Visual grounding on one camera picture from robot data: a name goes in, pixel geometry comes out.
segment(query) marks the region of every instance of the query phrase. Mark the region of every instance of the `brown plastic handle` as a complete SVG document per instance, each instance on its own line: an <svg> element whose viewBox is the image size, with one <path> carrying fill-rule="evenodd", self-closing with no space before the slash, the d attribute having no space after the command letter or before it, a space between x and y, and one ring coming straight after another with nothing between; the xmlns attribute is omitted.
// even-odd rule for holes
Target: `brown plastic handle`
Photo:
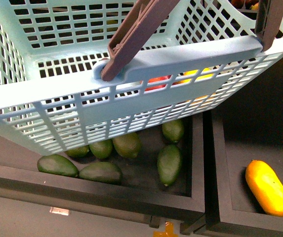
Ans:
<svg viewBox="0 0 283 237"><path fill-rule="evenodd" d="M261 39L263 51L268 50L278 34L283 18L283 0L260 0L255 34Z"/></svg>
<svg viewBox="0 0 283 237"><path fill-rule="evenodd" d="M138 53L180 0L138 0L108 44L110 61L101 72L111 81ZM268 50L283 18L283 0L260 0L255 34Z"/></svg>
<svg viewBox="0 0 283 237"><path fill-rule="evenodd" d="M108 44L111 60L101 72L112 80L138 53L180 0L139 0Z"/></svg>

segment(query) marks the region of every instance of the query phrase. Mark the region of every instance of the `black wooden crate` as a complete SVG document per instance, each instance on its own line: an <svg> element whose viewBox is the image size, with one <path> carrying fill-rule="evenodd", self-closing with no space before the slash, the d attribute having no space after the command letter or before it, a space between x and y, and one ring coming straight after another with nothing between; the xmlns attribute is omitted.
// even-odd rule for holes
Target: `black wooden crate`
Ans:
<svg viewBox="0 0 283 237"><path fill-rule="evenodd" d="M186 131L178 143L183 167L171 187L166 188L159 181L157 155L166 141L161 126L156 126L138 132L143 147L136 160L121 158L115 150L108 159L122 169L121 186L40 173L37 160L41 155L0 137L0 196L152 226L156 220L158 223L154 217L181 220L182 233L189 234L203 224L200 221L192 225L204 214L202 114L183 121ZM91 153L71 161L79 170L98 162Z"/></svg>
<svg viewBox="0 0 283 237"><path fill-rule="evenodd" d="M264 213L244 176L260 159L283 183L283 59L203 120L207 224L196 233L283 237L283 217Z"/></svg>

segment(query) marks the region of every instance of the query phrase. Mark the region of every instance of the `light blue plastic basket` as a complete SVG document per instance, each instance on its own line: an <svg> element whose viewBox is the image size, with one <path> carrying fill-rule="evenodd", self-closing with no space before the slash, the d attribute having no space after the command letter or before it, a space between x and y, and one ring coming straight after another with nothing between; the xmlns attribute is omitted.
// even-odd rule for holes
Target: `light blue plastic basket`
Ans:
<svg viewBox="0 0 283 237"><path fill-rule="evenodd" d="M144 50L104 82L100 60L132 6L0 0L0 136L43 155L113 138L213 109L283 57L283 37L261 52L255 21L227 0L181 0ZM197 72L183 76L190 70Z"/></svg>

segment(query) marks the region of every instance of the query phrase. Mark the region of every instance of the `gray floor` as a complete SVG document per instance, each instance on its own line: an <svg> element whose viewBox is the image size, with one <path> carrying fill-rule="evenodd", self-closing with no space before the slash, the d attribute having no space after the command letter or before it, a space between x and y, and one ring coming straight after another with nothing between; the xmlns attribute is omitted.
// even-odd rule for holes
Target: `gray floor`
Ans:
<svg viewBox="0 0 283 237"><path fill-rule="evenodd" d="M49 206L0 197L0 237L152 237L154 231L164 231L166 221L153 229L146 224L76 211L69 216L49 211ZM179 235L180 223L167 221L174 224L174 233Z"/></svg>

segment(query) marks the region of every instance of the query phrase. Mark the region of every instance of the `orange tag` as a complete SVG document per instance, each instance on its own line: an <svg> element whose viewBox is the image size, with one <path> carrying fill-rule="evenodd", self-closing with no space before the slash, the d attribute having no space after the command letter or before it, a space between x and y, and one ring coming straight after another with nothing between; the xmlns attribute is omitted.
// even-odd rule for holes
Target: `orange tag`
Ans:
<svg viewBox="0 0 283 237"><path fill-rule="evenodd" d="M178 237L178 235L173 234L173 223L167 221L165 223L165 232L153 231L153 237Z"/></svg>

